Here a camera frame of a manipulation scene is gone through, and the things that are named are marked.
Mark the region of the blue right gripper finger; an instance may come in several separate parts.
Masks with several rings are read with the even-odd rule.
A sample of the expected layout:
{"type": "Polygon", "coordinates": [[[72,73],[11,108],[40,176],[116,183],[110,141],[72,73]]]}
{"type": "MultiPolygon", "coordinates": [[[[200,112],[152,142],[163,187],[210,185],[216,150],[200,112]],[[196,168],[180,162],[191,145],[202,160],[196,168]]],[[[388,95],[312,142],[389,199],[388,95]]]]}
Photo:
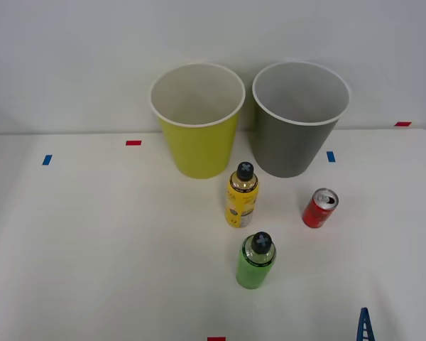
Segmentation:
{"type": "Polygon", "coordinates": [[[363,307],[359,316],[359,323],[356,332],[356,341],[375,341],[368,308],[363,307]]]}

